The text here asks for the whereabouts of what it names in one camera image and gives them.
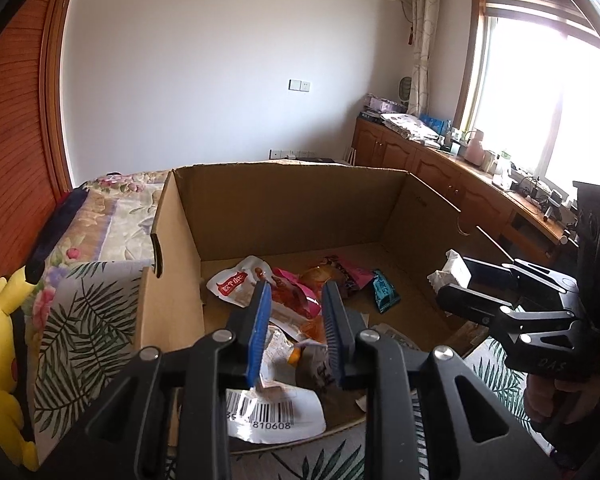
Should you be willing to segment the person's right hand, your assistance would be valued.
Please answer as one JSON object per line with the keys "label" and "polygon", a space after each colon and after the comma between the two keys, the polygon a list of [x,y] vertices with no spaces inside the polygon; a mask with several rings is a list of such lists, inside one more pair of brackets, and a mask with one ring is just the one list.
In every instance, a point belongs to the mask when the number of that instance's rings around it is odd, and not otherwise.
{"label": "person's right hand", "polygon": [[600,405],[600,377],[588,382],[565,382],[529,374],[524,389],[524,410],[532,422],[549,422],[558,417],[572,424]]}

